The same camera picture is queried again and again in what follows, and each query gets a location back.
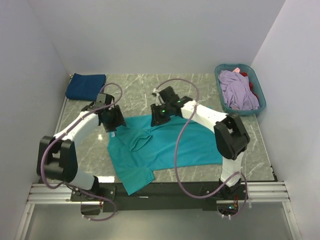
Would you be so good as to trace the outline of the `teal t-shirt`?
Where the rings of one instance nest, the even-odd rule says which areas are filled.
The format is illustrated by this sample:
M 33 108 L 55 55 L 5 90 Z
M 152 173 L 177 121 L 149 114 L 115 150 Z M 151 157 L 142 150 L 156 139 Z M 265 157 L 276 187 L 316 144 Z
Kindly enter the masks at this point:
M 128 195 L 151 183 L 154 171 L 174 168 L 176 141 L 186 119 L 173 116 L 159 126 L 151 126 L 151 119 L 150 115 L 128 117 L 126 126 L 109 135 L 107 151 Z M 220 165 L 222 161 L 214 133 L 191 121 L 178 145 L 178 167 Z

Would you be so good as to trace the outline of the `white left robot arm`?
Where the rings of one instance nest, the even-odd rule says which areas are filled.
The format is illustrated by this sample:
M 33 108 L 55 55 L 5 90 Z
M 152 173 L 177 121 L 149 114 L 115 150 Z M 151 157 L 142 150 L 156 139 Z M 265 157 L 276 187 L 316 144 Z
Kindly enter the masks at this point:
M 46 179 L 58 180 L 82 189 L 82 195 L 88 201 L 99 197 L 100 183 L 98 177 L 80 169 L 76 147 L 97 126 L 103 125 L 108 133 L 126 125 L 119 105 L 91 113 L 90 110 L 93 109 L 92 105 L 85 106 L 64 130 L 40 140 L 36 168 L 38 176 L 44 173 Z

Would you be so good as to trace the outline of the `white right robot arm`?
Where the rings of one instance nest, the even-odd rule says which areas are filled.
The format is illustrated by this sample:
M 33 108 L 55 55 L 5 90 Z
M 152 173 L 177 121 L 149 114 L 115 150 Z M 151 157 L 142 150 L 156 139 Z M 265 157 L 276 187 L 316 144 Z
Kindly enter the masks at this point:
M 238 115 L 219 112 L 199 104 L 196 100 L 179 99 L 170 103 L 151 105 L 151 125 L 159 126 L 168 123 L 172 116 L 186 119 L 176 140 L 174 149 L 174 172 L 178 185 L 188 196 L 204 199 L 220 193 L 221 197 L 230 200 L 237 194 L 241 185 L 241 164 L 247 146 L 249 134 Z M 214 133 L 218 152 L 222 155 L 222 172 L 219 187 L 212 193 L 203 196 L 193 195 L 183 187 L 178 175 L 178 147 L 181 137 L 190 121 L 194 121 Z

